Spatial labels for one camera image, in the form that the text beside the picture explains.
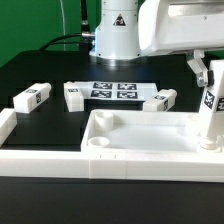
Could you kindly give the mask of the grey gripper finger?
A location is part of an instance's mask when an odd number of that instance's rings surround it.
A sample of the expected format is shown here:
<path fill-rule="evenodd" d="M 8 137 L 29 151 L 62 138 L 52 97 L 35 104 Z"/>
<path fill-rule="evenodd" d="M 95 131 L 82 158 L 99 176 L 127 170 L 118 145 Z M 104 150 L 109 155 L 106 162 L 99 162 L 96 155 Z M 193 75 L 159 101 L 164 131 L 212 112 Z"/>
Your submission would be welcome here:
<path fill-rule="evenodd" d="M 187 54 L 187 64 L 196 75 L 199 87 L 210 87 L 214 84 L 214 74 L 203 62 L 204 51 L 200 49 L 192 50 Z"/>

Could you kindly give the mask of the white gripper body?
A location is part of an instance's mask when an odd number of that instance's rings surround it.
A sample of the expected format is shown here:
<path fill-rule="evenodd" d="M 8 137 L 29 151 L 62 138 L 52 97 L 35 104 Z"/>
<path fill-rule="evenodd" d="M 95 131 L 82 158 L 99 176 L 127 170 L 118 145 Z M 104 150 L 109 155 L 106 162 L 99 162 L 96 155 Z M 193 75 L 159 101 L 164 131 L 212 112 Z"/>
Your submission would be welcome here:
<path fill-rule="evenodd" d="M 145 0 L 138 34 L 144 55 L 224 48 L 224 0 Z"/>

